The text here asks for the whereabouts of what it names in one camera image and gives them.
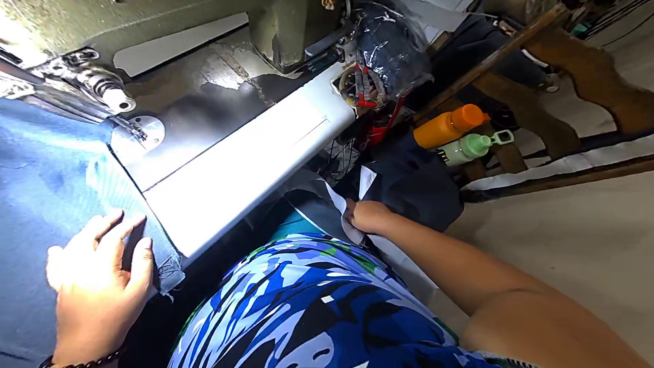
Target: plastic bag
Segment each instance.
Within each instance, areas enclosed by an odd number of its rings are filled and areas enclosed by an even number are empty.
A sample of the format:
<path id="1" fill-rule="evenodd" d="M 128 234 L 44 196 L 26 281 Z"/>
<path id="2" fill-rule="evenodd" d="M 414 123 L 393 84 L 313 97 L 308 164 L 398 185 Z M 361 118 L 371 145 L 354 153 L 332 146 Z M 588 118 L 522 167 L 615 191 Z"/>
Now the plastic bag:
<path id="1" fill-rule="evenodd" d="M 433 81 L 424 50 L 427 40 L 403 3 L 359 0 L 354 2 L 358 17 L 357 47 L 366 65 L 380 76 L 389 99 L 397 101 L 426 81 Z"/>

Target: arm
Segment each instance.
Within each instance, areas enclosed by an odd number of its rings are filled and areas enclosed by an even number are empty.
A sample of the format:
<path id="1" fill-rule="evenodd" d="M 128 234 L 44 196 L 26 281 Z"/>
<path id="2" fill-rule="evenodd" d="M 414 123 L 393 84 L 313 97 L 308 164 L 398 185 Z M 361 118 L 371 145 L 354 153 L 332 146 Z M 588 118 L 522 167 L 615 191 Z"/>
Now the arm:
<path id="1" fill-rule="evenodd" d="M 649 367 L 588 310 L 517 268 L 378 202 L 349 202 L 349 213 L 355 227 L 402 249 L 470 316 L 463 347 L 542 367 Z"/>
<path id="2" fill-rule="evenodd" d="M 55 367 L 85 364 L 118 350 L 143 310 L 152 284 L 152 240 L 141 239 L 131 272 L 122 270 L 123 239 L 145 217 L 120 210 L 95 216 L 66 245 L 48 249 L 46 274 L 57 291 Z M 113 361 L 103 367 L 117 367 Z"/>

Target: bracelet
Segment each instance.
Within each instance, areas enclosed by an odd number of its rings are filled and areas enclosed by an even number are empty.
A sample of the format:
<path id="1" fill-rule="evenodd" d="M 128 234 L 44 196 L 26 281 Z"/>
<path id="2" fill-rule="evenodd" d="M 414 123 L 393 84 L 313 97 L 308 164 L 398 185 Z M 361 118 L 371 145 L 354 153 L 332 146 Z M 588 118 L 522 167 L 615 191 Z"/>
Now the bracelet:
<path id="1" fill-rule="evenodd" d="M 62 368 L 94 368 L 94 367 L 99 367 L 101 365 L 105 365 L 108 363 L 111 363 L 112 361 L 118 359 L 123 353 L 123 348 L 119 348 L 115 352 L 109 354 L 108 356 L 104 356 L 100 359 L 92 360 L 89 361 L 88 363 L 82 363 L 82 364 L 69 364 L 66 365 Z M 48 356 L 43 363 L 39 364 L 39 368 L 51 368 L 54 366 L 54 363 L 52 363 L 52 356 Z"/>

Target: denim fabric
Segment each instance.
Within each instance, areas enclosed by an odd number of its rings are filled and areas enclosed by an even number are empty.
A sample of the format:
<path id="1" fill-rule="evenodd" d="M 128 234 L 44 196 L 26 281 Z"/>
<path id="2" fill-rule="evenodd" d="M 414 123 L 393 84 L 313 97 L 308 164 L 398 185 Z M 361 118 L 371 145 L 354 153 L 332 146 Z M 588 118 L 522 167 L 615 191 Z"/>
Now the denim fabric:
<path id="1" fill-rule="evenodd" d="M 109 151 L 108 124 L 85 124 L 0 99 L 0 366 L 34 367 L 54 349 L 56 294 L 45 277 L 46 251 L 64 246 L 93 215 L 123 208 L 145 213 L 137 238 L 154 243 L 167 294 L 183 278 L 181 257 L 145 199 Z"/>

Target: hand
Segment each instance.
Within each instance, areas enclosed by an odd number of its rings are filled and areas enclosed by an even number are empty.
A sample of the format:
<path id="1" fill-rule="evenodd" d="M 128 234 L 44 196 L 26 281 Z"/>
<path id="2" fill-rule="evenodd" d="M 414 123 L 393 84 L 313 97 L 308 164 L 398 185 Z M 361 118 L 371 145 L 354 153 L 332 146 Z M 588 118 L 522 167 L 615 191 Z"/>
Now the hand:
<path id="1" fill-rule="evenodd" d="M 113 353 L 143 310 L 152 285 L 152 240 L 141 239 L 131 272 L 122 270 L 123 239 L 145 219 L 135 216 L 109 230 L 122 214 L 94 216 L 65 249 L 48 249 L 48 283 L 58 293 L 56 365 Z"/>
<path id="2" fill-rule="evenodd" d="M 355 202 L 349 198 L 346 201 L 345 219 L 363 232 L 379 234 L 388 225 L 389 220 L 397 216 L 380 202 L 373 200 Z"/>

